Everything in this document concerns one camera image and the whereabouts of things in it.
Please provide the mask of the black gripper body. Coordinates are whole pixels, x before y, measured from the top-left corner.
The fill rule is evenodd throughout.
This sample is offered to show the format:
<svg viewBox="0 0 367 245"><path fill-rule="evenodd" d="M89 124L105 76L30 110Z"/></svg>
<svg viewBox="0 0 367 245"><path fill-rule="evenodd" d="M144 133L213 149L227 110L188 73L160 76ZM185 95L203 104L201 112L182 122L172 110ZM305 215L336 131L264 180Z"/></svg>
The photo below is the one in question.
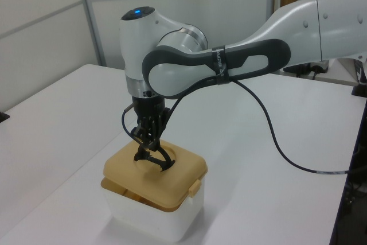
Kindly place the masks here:
<svg viewBox="0 0 367 245"><path fill-rule="evenodd" d="M163 97L132 97L132 102L138 119L161 115L165 109L165 99Z"/></svg>

